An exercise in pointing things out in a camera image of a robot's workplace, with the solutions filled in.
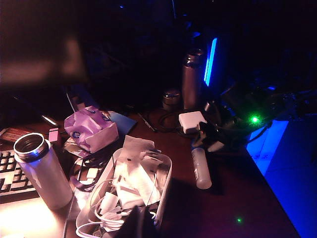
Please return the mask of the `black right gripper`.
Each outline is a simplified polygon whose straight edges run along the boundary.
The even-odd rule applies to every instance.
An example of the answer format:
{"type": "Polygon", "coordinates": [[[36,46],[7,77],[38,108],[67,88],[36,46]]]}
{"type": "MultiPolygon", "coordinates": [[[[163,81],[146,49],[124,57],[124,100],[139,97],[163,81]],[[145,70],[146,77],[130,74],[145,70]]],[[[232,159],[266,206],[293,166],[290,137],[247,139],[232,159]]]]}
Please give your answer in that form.
{"type": "Polygon", "coordinates": [[[224,124],[218,126],[201,121],[198,124],[198,131],[201,140],[217,140],[208,146],[208,152],[239,149],[247,145],[248,135],[250,134],[243,120],[236,116],[229,118],[224,124]]]}

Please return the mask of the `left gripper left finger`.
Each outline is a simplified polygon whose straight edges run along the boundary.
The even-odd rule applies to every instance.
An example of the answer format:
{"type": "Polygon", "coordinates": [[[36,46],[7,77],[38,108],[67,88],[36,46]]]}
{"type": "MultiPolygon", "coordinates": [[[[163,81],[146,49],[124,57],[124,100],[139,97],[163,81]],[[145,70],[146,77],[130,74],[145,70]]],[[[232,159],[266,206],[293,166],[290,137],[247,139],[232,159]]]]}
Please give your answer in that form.
{"type": "Polygon", "coordinates": [[[143,212],[139,207],[134,207],[124,224],[118,231],[119,238],[142,237],[143,212]]]}

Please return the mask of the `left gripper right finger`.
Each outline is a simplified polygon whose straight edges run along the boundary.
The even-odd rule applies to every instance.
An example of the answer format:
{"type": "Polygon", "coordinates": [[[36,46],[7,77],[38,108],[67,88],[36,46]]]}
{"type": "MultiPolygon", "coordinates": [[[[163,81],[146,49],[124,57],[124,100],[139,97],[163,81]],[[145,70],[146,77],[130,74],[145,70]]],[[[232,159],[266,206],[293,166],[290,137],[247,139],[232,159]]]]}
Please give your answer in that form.
{"type": "Polygon", "coordinates": [[[159,232],[156,230],[151,214],[146,210],[143,214],[143,220],[141,225],[141,237],[142,238],[159,238],[159,232]]]}

